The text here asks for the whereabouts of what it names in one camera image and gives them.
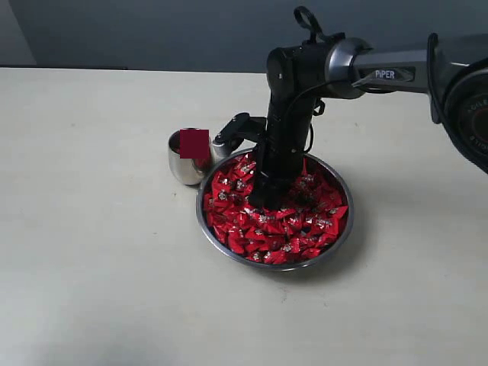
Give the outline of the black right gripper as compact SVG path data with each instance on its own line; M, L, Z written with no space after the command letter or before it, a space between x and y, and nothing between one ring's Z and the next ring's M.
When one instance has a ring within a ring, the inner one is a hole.
M256 153L256 177L248 202L256 208L279 210L292 181L301 173L305 143L317 97L272 95L267 127Z

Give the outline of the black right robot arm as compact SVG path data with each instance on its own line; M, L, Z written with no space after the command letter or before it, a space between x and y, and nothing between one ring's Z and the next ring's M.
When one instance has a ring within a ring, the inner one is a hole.
M366 93L412 92L430 99L458 152L487 168L487 37L439 39L426 45L376 50L359 38L272 50L267 61L271 96L265 135L257 147L251 204L276 210L303 168L314 109L321 98L356 99Z

